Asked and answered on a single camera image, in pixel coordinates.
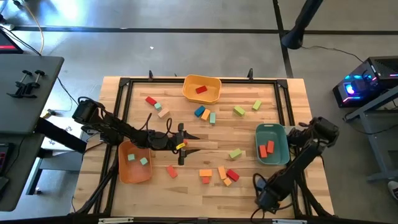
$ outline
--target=wooden table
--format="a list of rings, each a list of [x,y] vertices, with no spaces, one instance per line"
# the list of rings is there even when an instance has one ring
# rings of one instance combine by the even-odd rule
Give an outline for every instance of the wooden table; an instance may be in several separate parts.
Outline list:
[[[120,77],[105,77],[99,101],[108,111],[113,111]],[[307,123],[312,119],[307,93],[302,79],[288,79],[290,99],[295,122]],[[281,92],[285,120],[284,95]],[[255,172],[268,178],[283,166],[264,166],[258,163],[255,152],[254,131],[260,123],[278,123],[275,94],[272,85],[261,84],[223,84],[221,97],[217,104],[206,105],[216,112],[216,124],[211,126],[197,118],[193,112],[200,104],[191,103],[182,95],[181,83],[136,83],[132,89],[132,98],[127,122],[140,128],[153,113],[149,128],[166,131],[166,119],[159,119],[153,106],[145,102],[151,96],[170,110],[173,118],[172,130],[184,122],[185,129],[200,140],[191,140],[187,149],[201,149],[185,159],[184,166],[177,165],[177,156],[171,152],[151,151],[153,176],[151,180],[140,184],[124,184],[119,181],[114,193],[112,216],[131,217],[211,217],[211,218],[249,218],[256,209],[252,175]],[[255,100],[261,100],[259,111],[252,111]],[[246,110],[243,117],[233,112],[240,105]],[[88,147],[98,142],[92,138]],[[242,156],[236,161],[228,159],[228,153],[239,147]],[[100,179],[105,146],[87,152],[76,186],[73,204],[79,209],[93,193]],[[176,167],[178,177],[170,178],[166,171],[168,165]],[[217,167],[225,166],[235,170],[241,177],[229,187],[224,186],[218,175]],[[199,178],[199,169],[213,169],[210,184],[204,185]],[[305,170],[308,188],[326,211],[333,213],[325,171],[320,158],[315,159]],[[108,195],[104,191],[101,210]],[[299,202],[302,205],[301,192]],[[291,202],[287,197],[281,206]],[[266,213],[267,218],[293,218],[293,208],[278,211],[275,215]]]

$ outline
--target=orange bowl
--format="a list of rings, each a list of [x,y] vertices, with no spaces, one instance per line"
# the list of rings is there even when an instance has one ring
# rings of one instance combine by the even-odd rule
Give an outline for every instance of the orange bowl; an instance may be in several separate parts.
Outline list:
[[[134,154],[136,159],[129,161],[128,155]],[[144,166],[140,159],[147,158]],[[135,184],[149,180],[152,177],[152,164],[150,161],[150,149],[139,149],[130,140],[119,145],[119,178],[125,184]]]
[[[197,93],[196,89],[206,86],[207,91]],[[182,94],[192,102],[213,105],[220,98],[221,81],[218,78],[188,75],[184,80]]]

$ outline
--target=red block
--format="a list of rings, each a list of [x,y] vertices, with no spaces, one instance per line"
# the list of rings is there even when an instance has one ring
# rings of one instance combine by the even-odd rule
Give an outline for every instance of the red block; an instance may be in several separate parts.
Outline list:
[[[210,183],[210,177],[202,177],[201,181],[203,182],[203,184],[208,184]]]
[[[267,149],[265,145],[260,145],[259,146],[260,150],[260,158],[266,158],[267,157]]]
[[[226,175],[235,182],[238,181],[238,179],[239,179],[239,175],[237,173],[233,172],[232,170],[228,170],[226,172]]]
[[[145,100],[146,100],[146,102],[150,103],[152,106],[156,104],[156,100],[154,100],[150,96],[148,96]]]
[[[178,176],[177,172],[175,171],[175,169],[173,168],[173,166],[169,165],[168,167],[166,167],[167,172],[169,173],[169,175],[172,178],[175,178],[176,176]]]
[[[207,91],[206,86],[201,86],[201,87],[197,88],[197,93],[198,93],[198,94],[199,94],[199,93],[203,93],[204,91]]]
[[[274,153],[274,142],[271,140],[268,141],[267,152]]]

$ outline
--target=gray floor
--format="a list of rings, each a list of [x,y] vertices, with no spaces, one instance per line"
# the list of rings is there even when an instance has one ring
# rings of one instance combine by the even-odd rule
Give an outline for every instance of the gray floor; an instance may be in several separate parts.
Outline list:
[[[293,26],[303,2],[279,0],[286,29]],[[272,0],[30,0],[29,5],[43,26],[277,28]],[[397,30],[397,8],[394,0],[325,0],[309,29]],[[11,2],[3,15],[16,25],[35,25]],[[38,32],[15,33],[40,47]],[[397,41],[398,36],[393,35],[306,35],[304,46],[336,47],[366,59],[397,55]],[[147,75],[149,69],[159,76],[243,77],[252,67],[255,77],[286,77],[277,34],[46,32],[44,55],[64,57],[60,74],[64,85],[74,97],[94,99],[104,76]],[[324,153],[335,213],[343,218],[398,223],[398,203],[389,195],[386,183],[365,181],[367,175],[378,171],[366,136],[342,122],[347,111],[338,109],[331,94],[333,86],[359,61],[322,49],[290,50],[289,55],[294,77],[305,79],[313,115],[324,116],[341,128],[336,146]],[[47,105],[69,109],[69,99],[58,83]],[[72,111],[63,114],[70,116]],[[39,187],[45,194],[23,195],[17,209],[0,213],[0,220],[68,213],[76,180],[75,174],[44,172]]]

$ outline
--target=colored block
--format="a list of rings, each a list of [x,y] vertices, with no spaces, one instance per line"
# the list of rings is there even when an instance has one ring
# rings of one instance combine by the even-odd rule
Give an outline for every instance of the colored block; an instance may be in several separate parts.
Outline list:
[[[260,158],[266,158],[267,157],[267,149],[265,145],[260,145],[259,146],[259,151],[260,151]]]
[[[174,167],[169,165],[168,167],[166,167],[167,172],[169,173],[169,175],[172,178],[175,178],[176,176],[178,176],[177,172],[175,171]]]
[[[162,111],[159,112],[157,115],[158,115],[160,118],[164,118],[169,112],[170,112],[170,111],[169,111],[168,109],[164,108],[164,109],[162,109]]]
[[[267,152],[274,153],[274,142],[271,140],[268,141]]]
[[[146,102],[151,104],[152,106],[156,104],[156,100],[154,100],[152,97],[148,96],[146,99]]]
[[[243,116],[244,115],[244,109],[240,106],[235,106],[234,107],[234,111],[235,113],[237,113],[239,116]]]
[[[219,166],[218,167],[218,173],[220,174],[221,180],[224,180],[226,178],[226,173],[225,173],[225,167],[224,166]]]
[[[235,149],[229,153],[229,156],[231,157],[231,159],[235,159],[238,155],[242,154],[242,152],[243,151],[241,149]]]
[[[127,156],[127,159],[128,159],[129,161],[133,161],[133,160],[136,159],[136,157],[135,157],[134,154],[129,154],[129,155]]]
[[[233,172],[232,170],[228,170],[226,172],[226,175],[235,182],[238,181],[238,179],[239,179],[239,175],[237,173]]]
[[[213,175],[213,172],[211,170],[205,170],[205,169],[199,170],[200,177],[211,177],[212,175]]]
[[[141,162],[142,165],[145,165],[145,164],[148,163],[148,160],[147,160],[147,158],[145,158],[145,157],[142,158],[142,159],[140,159],[139,161]]]
[[[201,178],[201,181],[202,181],[204,184],[208,184],[208,183],[210,183],[210,177],[202,177],[202,178]]]
[[[257,188],[257,190],[261,191],[261,190],[264,189],[264,187],[266,187],[266,183],[263,181],[262,178],[259,178],[259,179],[257,180],[257,183],[256,183],[256,188]]]
[[[259,109],[259,107],[260,107],[260,105],[261,105],[261,101],[259,101],[259,100],[256,100],[256,102],[253,104],[253,109],[254,110],[258,110]]]
[[[155,103],[155,108],[157,110],[161,110],[162,109],[162,105],[160,105],[160,103]]]
[[[215,112],[210,113],[209,122],[210,122],[210,124],[215,124],[216,123],[216,113]]]
[[[199,93],[203,93],[204,91],[207,91],[206,86],[201,86],[201,87],[197,88],[197,93],[198,93],[198,94],[199,94]]]
[[[229,178],[227,178],[227,179],[224,180],[224,184],[226,186],[229,186],[230,184],[232,184],[232,181]]]
[[[202,119],[204,121],[207,121],[207,118],[209,117],[209,114],[210,114],[210,110],[205,109],[205,111],[203,112],[203,114],[202,114],[200,119]]]
[[[184,142],[181,143],[181,144],[179,144],[178,146],[176,146],[175,149],[176,149],[176,150],[179,150],[179,149],[181,149],[182,147],[185,147],[185,143],[184,143]]]
[[[200,106],[196,111],[195,111],[195,115],[199,118],[201,114],[203,114],[203,112],[205,112],[205,107],[204,106]]]

